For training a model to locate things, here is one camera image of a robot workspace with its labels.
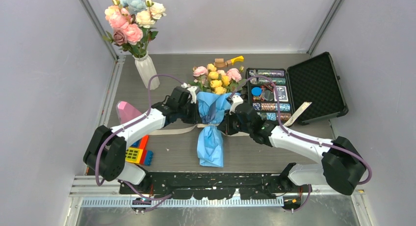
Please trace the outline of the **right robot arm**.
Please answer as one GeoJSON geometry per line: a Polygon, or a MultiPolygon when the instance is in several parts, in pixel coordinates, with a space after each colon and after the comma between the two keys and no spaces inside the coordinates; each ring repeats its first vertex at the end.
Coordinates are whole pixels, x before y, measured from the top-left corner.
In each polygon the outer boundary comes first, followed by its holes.
{"type": "Polygon", "coordinates": [[[256,143],[282,148],[312,161],[314,164],[290,163],[280,174],[280,186],[287,192],[298,186],[328,185],[343,195],[351,195],[369,167],[345,137],[335,140],[306,135],[281,126],[278,121],[262,120],[247,103],[238,105],[233,112],[226,111],[218,126],[226,135],[247,133],[256,143]]]}

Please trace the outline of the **cream satin ribbon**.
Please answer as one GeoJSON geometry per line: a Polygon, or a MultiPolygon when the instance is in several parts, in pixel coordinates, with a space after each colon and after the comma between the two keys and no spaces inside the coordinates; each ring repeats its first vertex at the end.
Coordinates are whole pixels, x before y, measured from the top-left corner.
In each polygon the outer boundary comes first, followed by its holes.
{"type": "MultiPolygon", "coordinates": [[[[303,104],[293,113],[293,115],[289,118],[288,121],[286,121],[283,126],[289,127],[298,119],[300,115],[303,114],[303,112],[308,109],[308,107],[312,104],[312,102],[303,102],[303,104]]],[[[192,131],[194,128],[205,128],[207,126],[213,126],[213,125],[204,125],[204,124],[196,124],[191,127],[187,128],[180,128],[180,129],[163,129],[163,130],[155,130],[149,135],[156,136],[156,135],[178,135],[178,134],[184,134],[192,131]]]]}

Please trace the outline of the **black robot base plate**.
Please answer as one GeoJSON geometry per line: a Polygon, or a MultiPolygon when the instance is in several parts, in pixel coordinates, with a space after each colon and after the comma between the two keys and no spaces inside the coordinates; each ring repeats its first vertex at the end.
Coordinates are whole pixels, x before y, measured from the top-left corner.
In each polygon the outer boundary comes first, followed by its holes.
{"type": "Polygon", "coordinates": [[[149,172],[140,184],[122,183],[119,189],[122,195],[136,192],[156,198],[171,195],[176,200],[228,200],[236,194],[242,200],[266,200],[289,193],[298,197],[308,193],[308,187],[272,173],[149,172]]]}

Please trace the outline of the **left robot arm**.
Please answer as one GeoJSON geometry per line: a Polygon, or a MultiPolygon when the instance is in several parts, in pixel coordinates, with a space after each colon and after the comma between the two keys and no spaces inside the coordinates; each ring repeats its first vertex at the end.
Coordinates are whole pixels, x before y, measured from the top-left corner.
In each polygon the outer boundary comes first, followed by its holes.
{"type": "Polygon", "coordinates": [[[197,123],[198,93],[196,86],[177,86],[166,101],[153,104],[144,114],[112,128],[99,126],[86,149],[84,163],[106,181],[126,181],[136,192],[146,193],[150,180],[142,167],[125,160],[128,147],[178,119],[187,124],[197,123]]]}

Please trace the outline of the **blue paper bouquet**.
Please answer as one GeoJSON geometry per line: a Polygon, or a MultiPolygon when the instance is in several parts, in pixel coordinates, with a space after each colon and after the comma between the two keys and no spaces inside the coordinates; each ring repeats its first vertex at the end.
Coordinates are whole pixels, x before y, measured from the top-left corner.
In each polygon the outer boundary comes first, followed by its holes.
{"type": "Polygon", "coordinates": [[[224,120],[231,105],[227,101],[242,81],[243,67],[226,71],[214,64],[193,68],[192,85],[201,91],[197,95],[199,122],[202,128],[197,141],[199,164],[205,167],[224,167],[224,148],[221,131],[217,126],[224,120]]]}

